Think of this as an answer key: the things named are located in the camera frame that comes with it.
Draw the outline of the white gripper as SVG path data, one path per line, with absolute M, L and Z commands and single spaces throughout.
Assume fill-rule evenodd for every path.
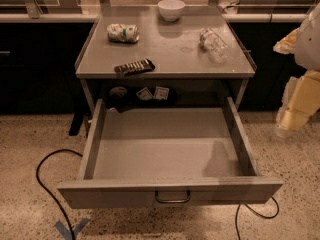
M 298 28 L 291 31 L 274 46 L 280 54 L 294 54 Z M 275 134 L 288 138 L 299 131 L 320 109 L 320 72 L 307 70 L 300 78 L 290 77 L 286 83 L 282 105 L 276 116 Z

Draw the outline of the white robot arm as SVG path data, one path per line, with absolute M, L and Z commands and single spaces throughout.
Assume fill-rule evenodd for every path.
M 289 78 L 282 96 L 275 133 L 286 138 L 300 131 L 320 109 L 320 3 L 273 50 L 293 54 L 295 63 L 306 70 L 299 78 Z

